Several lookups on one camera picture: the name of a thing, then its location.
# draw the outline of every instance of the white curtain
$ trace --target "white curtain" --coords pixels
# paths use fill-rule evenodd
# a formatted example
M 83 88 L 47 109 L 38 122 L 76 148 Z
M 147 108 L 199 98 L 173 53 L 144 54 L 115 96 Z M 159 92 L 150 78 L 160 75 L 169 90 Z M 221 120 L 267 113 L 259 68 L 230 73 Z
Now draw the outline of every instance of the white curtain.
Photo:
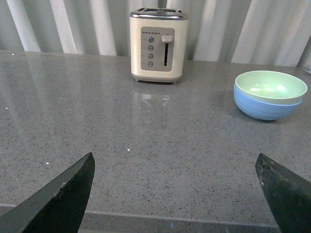
M 186 59 L 311 65 L 311 0 L 0 0 L 0 49 L 128 56 L 141 7 L 188 13 Z

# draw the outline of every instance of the toaster control panel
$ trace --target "toaster control panel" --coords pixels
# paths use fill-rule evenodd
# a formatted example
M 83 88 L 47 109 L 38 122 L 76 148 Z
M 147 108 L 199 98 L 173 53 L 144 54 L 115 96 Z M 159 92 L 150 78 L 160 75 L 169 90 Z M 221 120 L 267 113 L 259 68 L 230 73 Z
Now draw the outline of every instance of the toaster control panel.
M 171 71 L 175 29 L 142 27 L 140 64 L 143 70 Z

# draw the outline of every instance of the gray speckled countertop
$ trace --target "gray speckled countertop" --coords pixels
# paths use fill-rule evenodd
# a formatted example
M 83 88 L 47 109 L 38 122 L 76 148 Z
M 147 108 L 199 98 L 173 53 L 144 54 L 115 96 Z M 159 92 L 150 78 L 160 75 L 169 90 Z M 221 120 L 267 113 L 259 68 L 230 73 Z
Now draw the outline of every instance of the gray speckled countertop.
M 303 68 L 185 61 L 158 84 L 135 82 L 129 57 L 0 51 L 0 206 L 92 152 L 89 213 L 276 226 L 255 162 L 311 180 L 311 92 L 289 117 L 252 119 L 233 84 L 261 69 L 311 87 Z

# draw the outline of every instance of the stacked bowls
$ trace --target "stacked bowls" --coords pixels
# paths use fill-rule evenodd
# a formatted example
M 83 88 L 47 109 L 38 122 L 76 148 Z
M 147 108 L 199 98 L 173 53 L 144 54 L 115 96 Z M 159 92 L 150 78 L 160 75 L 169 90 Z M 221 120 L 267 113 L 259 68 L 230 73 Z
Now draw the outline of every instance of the stacked bowls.
M 276 120 L 291 114 L 307 90 L 307 85 L 292 75 L 259 70 L 239 75 L 233 93 L 236 105 L 245 114 Z

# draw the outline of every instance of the cream toaster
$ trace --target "cream toaster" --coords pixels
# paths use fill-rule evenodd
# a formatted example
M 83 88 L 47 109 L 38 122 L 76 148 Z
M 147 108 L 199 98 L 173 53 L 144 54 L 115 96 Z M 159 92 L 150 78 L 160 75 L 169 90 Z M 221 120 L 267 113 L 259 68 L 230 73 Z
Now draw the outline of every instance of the cream toaster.
M 131 70 L 136 81 L 176 83 L 182 76 L 188 15 L 141 8 L 130 14 Z

